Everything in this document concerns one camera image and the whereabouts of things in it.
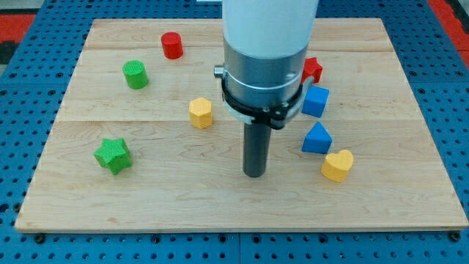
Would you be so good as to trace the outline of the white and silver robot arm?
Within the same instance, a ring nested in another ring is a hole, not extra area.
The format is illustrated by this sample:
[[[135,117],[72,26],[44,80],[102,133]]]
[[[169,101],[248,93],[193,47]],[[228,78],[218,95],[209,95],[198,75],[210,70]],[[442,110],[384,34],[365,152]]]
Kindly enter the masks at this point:
[[[223,0],[224,103],[248,124],[282,129],[299,111],[318,0]]]

